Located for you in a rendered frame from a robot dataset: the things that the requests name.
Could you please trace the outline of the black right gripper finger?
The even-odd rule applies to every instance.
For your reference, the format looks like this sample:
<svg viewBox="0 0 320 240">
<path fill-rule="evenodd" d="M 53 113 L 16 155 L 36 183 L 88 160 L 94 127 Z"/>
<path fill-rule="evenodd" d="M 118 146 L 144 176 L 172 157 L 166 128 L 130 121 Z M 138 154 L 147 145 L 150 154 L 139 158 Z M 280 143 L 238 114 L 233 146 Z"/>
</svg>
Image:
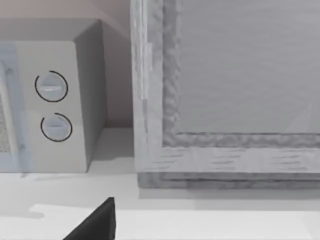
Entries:
<svg viewBox="0 0 320 240">
<path fill-rule="evenodd" d="M 115 240 L 115 198 L 108 197 L 62 240 Z"/>
</svg>

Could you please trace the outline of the pale blue microwave door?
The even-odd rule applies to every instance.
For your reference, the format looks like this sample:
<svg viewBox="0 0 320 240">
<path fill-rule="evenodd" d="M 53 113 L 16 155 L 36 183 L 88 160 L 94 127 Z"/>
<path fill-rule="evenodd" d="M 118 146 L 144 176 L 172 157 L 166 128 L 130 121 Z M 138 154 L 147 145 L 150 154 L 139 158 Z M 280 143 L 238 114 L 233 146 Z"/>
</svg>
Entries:
<svg viewBox="0 0 320 240">
<path fill-rule="evenodd" d="M 17 46 L 0 40 L 0 173 L 31 173 L 35 164 Z"/>
</svg>

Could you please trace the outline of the grey cabinet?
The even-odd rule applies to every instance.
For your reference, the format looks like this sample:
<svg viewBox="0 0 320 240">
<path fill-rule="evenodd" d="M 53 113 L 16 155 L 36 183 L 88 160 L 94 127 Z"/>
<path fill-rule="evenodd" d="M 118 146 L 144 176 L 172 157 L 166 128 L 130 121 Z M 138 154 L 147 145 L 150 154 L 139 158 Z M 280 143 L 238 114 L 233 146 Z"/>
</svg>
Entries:
<svg viewBox="0 0 320 240">
<path fill-rule="evenodd" d="M 320 189 L 320 0 L 131 0 L 144 189 Z"/>
</svg>

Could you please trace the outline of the pale microwave oven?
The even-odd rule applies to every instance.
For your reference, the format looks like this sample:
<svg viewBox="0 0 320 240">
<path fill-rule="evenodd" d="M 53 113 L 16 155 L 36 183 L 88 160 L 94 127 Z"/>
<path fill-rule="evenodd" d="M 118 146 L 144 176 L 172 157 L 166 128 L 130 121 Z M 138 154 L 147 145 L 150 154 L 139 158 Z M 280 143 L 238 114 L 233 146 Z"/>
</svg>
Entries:
<svg viewBox="0 0 320 240">
<path fill-rule="evenodd" d="M 0 41 L 14 42 L 23 86 L 34 170 L 84 173 L 107 116 L 102 23 L 90 18 L 0 18 Z M 39 81 L 59 78 L 61 95 L 44 98 Z M 66 135 L 50 136 L 44 120 L 59 116 Z"/>
</svg>

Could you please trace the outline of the microwave knob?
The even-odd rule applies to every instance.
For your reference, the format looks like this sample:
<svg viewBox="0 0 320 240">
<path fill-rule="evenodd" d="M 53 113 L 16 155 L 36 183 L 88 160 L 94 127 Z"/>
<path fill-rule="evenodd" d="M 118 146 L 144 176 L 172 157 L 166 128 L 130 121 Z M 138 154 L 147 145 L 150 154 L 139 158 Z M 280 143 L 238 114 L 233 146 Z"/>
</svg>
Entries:
<svg viewBox="0 0 320 240">
<path fill-rule="evenodd" d="M 50 101 L 55 101 L 62 93 L 60 79 L 52 74 L 39 80 L 37 89 L 45 99 Z"/>
<path fill-rule="evenodd" d="M 43 130 L 50 136 L 64 136 L 69 131 L 69 124 L 64 118 L 54 115 L 44 119 Z"/>
</svg>

